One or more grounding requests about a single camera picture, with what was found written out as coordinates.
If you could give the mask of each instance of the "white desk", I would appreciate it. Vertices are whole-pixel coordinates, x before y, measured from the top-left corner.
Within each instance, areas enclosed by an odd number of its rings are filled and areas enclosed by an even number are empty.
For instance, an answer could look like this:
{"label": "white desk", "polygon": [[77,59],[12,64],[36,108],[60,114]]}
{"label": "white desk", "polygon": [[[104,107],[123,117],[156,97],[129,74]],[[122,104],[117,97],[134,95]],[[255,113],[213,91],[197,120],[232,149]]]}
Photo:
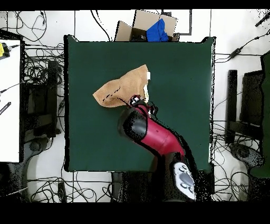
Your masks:
{"label": "white desk", "polygon": [[[18,40],[0,40],[8,46],[18,45]],[[10,57],[0,60],[0,91],[20,82],[20,46],[12,49]],[[19,162],[20,137],[20,86],[2,93],[0,109],[11,105],[0,115],[0,162]]]}

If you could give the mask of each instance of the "blue cloth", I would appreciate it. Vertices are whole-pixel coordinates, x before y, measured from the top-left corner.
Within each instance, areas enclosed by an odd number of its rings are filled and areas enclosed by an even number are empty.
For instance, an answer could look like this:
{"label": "blue cloth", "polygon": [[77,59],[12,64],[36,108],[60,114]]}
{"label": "blue cloth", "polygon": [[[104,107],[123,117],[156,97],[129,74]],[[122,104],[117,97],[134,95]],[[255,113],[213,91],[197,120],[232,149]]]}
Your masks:
{"label": "blue cloth", "polygon": [[163,19],[157,21],[146,31],[148,42],[166,42],[169,40],[168,35],[164,31],[165,22]]}

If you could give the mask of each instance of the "robotic arm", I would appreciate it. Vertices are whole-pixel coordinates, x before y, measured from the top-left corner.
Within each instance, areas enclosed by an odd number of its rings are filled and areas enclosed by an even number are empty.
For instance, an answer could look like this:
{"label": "robotic arm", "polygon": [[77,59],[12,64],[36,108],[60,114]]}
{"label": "robotic arm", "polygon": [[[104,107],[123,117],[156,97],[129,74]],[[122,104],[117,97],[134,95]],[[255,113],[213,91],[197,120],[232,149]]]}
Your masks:
{"label": "robotic arm", "polygon": [[152,119],[157,108],[148,106],[140,96],[133,96],[128,106],[120,116],[118,131],[158,157],[158,198],[167,202],[195,201],[197,168],[186,141]]}

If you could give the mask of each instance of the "cardboard box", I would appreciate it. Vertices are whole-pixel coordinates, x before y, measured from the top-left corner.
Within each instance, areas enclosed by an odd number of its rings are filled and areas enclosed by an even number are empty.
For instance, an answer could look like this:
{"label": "cardboard box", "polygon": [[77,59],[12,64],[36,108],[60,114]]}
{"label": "cardboard box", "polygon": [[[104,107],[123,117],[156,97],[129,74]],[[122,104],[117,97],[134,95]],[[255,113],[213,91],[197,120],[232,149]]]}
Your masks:
{"label": "cardboard box", "polygon": [[114,41],[131,41],[134,35],[146,36],[146,31],[159,21],[159,19],[164,20],[165,32],[168,35],[169,42],[178,41],[177,35],[174,36],[173,34],[177,22],[176,18],[144,10],[135,11],[132,27],[123,21],[118,21]]}

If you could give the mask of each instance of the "green tabletop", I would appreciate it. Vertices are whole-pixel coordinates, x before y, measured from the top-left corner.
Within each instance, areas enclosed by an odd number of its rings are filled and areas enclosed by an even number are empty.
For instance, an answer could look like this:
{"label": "green tabletop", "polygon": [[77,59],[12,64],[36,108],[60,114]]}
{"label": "green tabletop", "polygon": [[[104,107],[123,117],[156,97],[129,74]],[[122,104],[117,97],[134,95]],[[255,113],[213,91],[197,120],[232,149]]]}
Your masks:
{"label": "green tabletop", "polygon": [[209,170],[209,115],[213,38],[203,43],[77,42],[65,36],[68,57],[68,171],[149,171],[153,155],[121,137],[125,107],[105,108],[92,94],[146,64],[149,100],[157,117],[182,135],[200,170]]}

